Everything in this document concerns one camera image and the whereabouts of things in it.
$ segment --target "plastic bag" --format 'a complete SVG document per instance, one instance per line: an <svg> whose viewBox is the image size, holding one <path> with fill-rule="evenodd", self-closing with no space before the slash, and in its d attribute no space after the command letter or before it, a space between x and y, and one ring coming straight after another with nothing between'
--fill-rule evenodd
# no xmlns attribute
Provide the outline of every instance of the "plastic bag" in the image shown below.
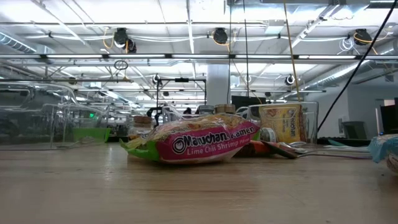
<svg viewBox="0 0 398 224"><path fill-rule="evenodd" d="M372 139L368 150L374 162L386 159L388 168L398 173L398 134L388 134Z"/></svg>
<svg viewBox="0 0 398 224"><path fill-rule="evenodd" d="M374 137L368 146L373 162L380 162L389 153L398 155L398 134Z"/></svg>
<svg viewBox="0 0 398 224"><path fill-rule="evenodd" d="M171 164L196 164L230 159L258 132L242 117L216 114L172 121L153 129L148 137L121 146L134 156Z"/></svg>

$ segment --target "white wall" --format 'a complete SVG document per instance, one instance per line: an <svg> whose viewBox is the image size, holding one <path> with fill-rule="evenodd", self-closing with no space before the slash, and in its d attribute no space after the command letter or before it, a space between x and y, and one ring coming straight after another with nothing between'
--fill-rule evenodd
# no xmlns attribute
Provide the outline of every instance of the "white wall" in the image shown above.
<svg viewBox="0 0 398 224"><path fill-rule="evenodd" d="M380 107L381 100L398 97L398 86L351 85L347 91L350 121L364 121L368 139L377 136L376 108Z"/></svg>
<svg viewBox="0 0 398 224"><path fill-rule="evenodd" d="M322 122L329 107L341 91L340 87L337 88L326 88L326 93L310 93L305 97L306 101L317 101L319 102L319 114L318 114L318 125ZM328 118L323 124L321 130L318 132L318 138L321 137L342 137L338 129L338 120L342 118L343 121L349 120L348 113L348 94L345 91L336 105L333 107Z"/></svg>

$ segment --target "maruchan logo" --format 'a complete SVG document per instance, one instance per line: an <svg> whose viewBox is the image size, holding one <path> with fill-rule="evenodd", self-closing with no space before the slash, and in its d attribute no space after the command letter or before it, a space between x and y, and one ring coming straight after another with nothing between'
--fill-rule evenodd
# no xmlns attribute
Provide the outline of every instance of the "maruchan logo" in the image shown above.
<svg viewBox="0 0 398 224"><path fill-rule="evenodd" d="M255 131L256 129L254 129L254 127L240 129L239 131L232 133L231 139L239 138L247 134L253 134Z"/></svg>
<svg viewBox="0 0 398 224"><path fill-rule="evenodd" d="M229 135L228 133L208 133L204 136L191 136L191 135L184 135L174 139L172 143L173 152L176 154L183 154L187 147L198 147L198 146L206 146L209 144L216 144L224 141L229 141L230 139L236 139L241 136L245 136L248 134L253 134L256 132L254 127L250 128L243 128L239 131L234 132L233 134Z"/></svg>
<svg viewBox="0 0 398 224"><path fill-rule="evenodd" d="M183 154L187 147L206 146L208 144L228 141L230 138L227 133L209 133L205 136L191 136L184 135L174 139L172 144L173 152L176 154Z"/></svg>

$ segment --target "computer monitor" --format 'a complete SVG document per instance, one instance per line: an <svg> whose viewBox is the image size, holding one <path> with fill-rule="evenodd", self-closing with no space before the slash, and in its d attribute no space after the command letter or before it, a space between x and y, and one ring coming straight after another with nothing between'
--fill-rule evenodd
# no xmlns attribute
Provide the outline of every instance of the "computer monitor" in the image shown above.
<svg viewBox="0 0 398 224"><path fill-rule="evenodd" d="M232 104L235 105L235 108L238 109L242 106L251 106L251 105L259 105L259 104L266 104L267 98L257 98L251 96L231 96Z"/></svg>

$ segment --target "blue object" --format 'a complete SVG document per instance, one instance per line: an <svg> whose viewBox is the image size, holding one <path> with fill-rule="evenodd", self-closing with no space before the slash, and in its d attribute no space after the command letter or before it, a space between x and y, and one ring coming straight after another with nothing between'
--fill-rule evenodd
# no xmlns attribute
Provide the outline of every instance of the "blue object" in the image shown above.
<svg viewBox="0 0 398 224"><path fill-rule="evenodd" d="M398 155L398 136L374 137L368 146L373 162L382 161L388 153Z"/></svg>

